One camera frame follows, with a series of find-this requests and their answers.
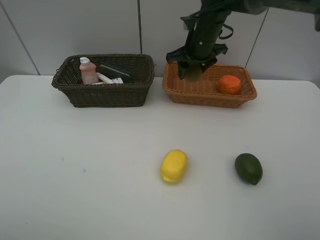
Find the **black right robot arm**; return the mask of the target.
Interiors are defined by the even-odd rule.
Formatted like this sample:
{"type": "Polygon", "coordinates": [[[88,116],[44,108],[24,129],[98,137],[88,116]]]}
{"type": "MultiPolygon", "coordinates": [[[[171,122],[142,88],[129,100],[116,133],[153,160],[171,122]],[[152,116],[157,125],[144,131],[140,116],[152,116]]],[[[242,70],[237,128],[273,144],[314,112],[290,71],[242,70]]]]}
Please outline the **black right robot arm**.
{"type": "Polygon", "coordinates": [[[203,0],[199,11],[181,18],[188,35],[184,46],[167,53],[167,63],[177,63],[181,80],[199,80],[217,63],[217,56],[228,51],[225,44],[217,43],[232,36],[222,36],[223,28],[234,30],[225,23],[227,17],[232,12],[259,15],[269,8],[313,14],[315,30],[320,30],[318,0],[203,0]]]}

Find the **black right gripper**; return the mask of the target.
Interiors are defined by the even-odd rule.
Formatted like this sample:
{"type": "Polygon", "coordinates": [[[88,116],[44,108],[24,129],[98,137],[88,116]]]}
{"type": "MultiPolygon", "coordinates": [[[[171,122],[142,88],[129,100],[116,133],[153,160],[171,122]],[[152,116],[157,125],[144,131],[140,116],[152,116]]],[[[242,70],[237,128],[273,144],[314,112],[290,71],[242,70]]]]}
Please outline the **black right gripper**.
{"type": "Polygon", "coordinates": [[[189,31],[184,46],[166,54],[166,61],[169,64],[177,62],[180,80],[189,73],[189,64],[200,64],[201,72],[204,73],[217,63],[218,55],[227,53],[228,47],[225,44],[216,43],[218,39],[229,38],[221,37],[222,28],[225,26],[222,21],[197,21],[194,28],[189,31]]]}

